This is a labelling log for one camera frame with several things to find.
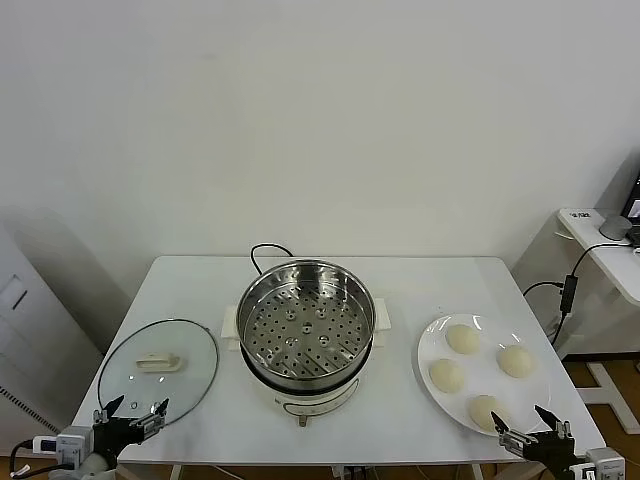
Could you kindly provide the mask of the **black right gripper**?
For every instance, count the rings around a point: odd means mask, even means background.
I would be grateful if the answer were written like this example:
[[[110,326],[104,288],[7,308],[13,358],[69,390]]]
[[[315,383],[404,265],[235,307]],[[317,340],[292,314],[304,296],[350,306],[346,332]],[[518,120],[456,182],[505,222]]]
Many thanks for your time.
[[[539,405],[534,409],[548,429],[531,435],[510,429],[495,411],[491,411],[499,444],[506,450],[522,450],[524,459],[542,463],[551,473],[568,473],[569,467],[576,464],[570,423],[561,421]]]

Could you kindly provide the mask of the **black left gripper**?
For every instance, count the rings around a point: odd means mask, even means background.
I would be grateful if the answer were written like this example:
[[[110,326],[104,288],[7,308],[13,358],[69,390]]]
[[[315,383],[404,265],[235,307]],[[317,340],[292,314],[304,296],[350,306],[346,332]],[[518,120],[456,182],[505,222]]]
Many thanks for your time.
[[[93,451],[104,458],[117,458],[127,446],[141,444],[147,431],[159,431],[165,425],[168,398],[154,402],[149,413],[137,419],[116,416],[123,400],[120,395],[93,412]]]

